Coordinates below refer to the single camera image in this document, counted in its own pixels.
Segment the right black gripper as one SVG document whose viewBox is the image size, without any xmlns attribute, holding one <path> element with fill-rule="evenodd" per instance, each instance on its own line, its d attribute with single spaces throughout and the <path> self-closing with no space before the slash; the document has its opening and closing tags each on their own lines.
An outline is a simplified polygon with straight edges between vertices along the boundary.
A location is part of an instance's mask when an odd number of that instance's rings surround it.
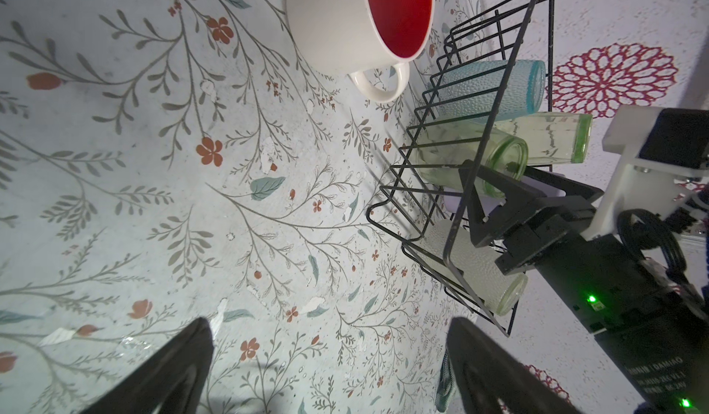
<svg viewBox="0 0 709 414">
<path fill-rule="evenodd" d="M 596 188 L 538 168 L 527 167 L 522 183 L 465 160 L 459 169 L 461 204 L 470 240 L 489 245 L 519 225 L 522 208 L 593 209 L 604 195 Z M 480 195 L 481 179 L 502 197 Z M 661 317 L 687 294 L 687 262 L 673 221 L 642 208 L 620 212 L 615 233 L 586 240 L 565 221 L 565 212 L 537 218 L 504 240 L 497 260 L 505 275 L 535 269 L 591 333 L 620 332 Z"/>
</svg>

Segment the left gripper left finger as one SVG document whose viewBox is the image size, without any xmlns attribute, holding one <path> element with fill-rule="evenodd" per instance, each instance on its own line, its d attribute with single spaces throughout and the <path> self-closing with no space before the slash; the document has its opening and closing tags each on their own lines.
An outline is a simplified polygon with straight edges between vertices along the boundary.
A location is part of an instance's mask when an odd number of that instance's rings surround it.
<svg viewBox="0 0 709 414">
<path fill-rule="evenodd" d="M 195 413 L 214 345 L 209 321 L 199 317 L 86 413 Z"/>
</svg>

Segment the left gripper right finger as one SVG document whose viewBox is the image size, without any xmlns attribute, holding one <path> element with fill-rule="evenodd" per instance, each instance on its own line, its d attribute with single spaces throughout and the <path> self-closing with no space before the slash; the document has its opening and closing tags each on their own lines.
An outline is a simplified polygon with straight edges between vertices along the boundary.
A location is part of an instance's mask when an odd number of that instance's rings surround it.
<svg viewBox="0 0 709 414">
<path fill-rule="evenodd" d="M 576 413 L 485 332 L 463 317 L 446 339 L 465 413 Z"/>
</svg>

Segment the tall green translucent cup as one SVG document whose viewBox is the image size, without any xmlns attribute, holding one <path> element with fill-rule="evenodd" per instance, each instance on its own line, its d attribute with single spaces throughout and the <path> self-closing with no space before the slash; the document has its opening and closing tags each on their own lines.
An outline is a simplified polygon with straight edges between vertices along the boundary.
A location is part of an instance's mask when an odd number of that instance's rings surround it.
<svg viewBox="0 0 709 414">
<path fill-rule="evenodd" d="M 496 122 L 495 128 L 526 141 L 529 166 L 585 162 L 593 117 L 589 114 L 539 112 Z"/>
</svg>

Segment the black wire dish rack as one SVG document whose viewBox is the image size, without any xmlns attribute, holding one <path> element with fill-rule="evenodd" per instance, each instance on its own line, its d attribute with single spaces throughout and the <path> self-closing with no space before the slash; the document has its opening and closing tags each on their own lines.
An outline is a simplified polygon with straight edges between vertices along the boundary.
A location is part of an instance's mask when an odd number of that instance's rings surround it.
<svg viewBox="0 0 709 414">
<path fill-rule="evenodd" d="M 408 195 L 422 210 L 403 252 L 447 294 L 489 323 L 514 317 L 519 295 L 499 301 L 481 295 L 481 282 L 453 258 L 457 234 L 467 227 L 479 253 L 505 235 L 503 218 L 513 194 L 527 192 L 527 146 L 495 127 L 496 120 L 535 113 L 552 102 L 549 61 L 521 61 L 519 52 L 540 4 L 555 0 L 504 0 L 456 24 L 443 40 L 443 55 L 407 128 L 409 144 L 390 168 L 393 182 L 380 186 L 383 204 Z"/>
</svg>

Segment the pale yellow-green cup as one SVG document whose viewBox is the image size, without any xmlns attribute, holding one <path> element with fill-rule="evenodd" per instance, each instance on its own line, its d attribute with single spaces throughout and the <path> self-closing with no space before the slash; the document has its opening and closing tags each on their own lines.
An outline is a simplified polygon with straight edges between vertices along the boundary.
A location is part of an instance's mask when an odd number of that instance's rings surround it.
<svg viewBox="0 0 709 414">
<path fill-rule="evenodd" d="M 438 257 L 439 261 L 421 252 L 418 252 L 418 255 L 432 270 L 452 281 L 454 286 L 465 293 L 461 283 L 442 262 L 443 249 L 451 229 L 450 220 L 439 221 L 429 226 L 424 237 L 418 242 L 421 248 Z M 493 314 L 504 316 L 513 309 L 524 293 L 528 277 L 524 273 L 503 275 L 495 263 L 499 257 L 500 253 L 489 246 L 476 248 L 466 229 L 461 227 L 458 230 L 452 247 L 452 262 L 485 306 Z"/>
</svg>

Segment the bright green cup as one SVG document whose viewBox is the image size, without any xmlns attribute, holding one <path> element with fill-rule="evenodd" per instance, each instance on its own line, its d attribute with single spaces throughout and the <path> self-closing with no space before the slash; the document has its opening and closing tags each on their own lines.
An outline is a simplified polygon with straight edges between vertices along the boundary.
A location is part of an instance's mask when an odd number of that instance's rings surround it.
<svg viewBox="0 0 709 414">
<path fill-rule="evenodd" d="M 485 126 L 474 122 L 452 122 L 429 126 L 421 131 L 411 162 L 426 182 L 463 190 L 458 166 L 481 154 L 481 165 L 513 179 L 521 179 L 528 161 L 526 141 L 496 128 L 486 147 L 480 147 Z"/>
</svg>

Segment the teal translucent cup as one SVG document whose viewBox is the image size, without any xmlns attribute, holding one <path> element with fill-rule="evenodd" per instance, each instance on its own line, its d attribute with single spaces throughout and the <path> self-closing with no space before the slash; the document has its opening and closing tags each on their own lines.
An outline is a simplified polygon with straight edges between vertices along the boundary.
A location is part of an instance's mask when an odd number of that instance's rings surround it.
<svg viewBox="0 0 709 414">
<path fill-rule="evenodd" d="M 512 120 L 539 111 L 546 84 L 546 64 L 522 59 L 477 61 L 461 65 L 441 76 L 437 117 L 442 120 L 470 116 L 485 123 L 498 94 L 502 94 L 495 120 Z"/>
</svg>

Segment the white mug red inside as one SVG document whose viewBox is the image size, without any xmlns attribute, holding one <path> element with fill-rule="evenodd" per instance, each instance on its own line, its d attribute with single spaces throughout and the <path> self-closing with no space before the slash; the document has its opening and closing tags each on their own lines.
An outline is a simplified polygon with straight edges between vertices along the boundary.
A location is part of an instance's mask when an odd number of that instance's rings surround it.
<svg viewBox="0 0 709 414">
<path fill-rule="evenodd" d="M 408 86 L 434 13 L 435 0 L 286 0 L 305 61 L 324 75 L 348 76 L 376 103 L 393 102 Z"/>
</svg>

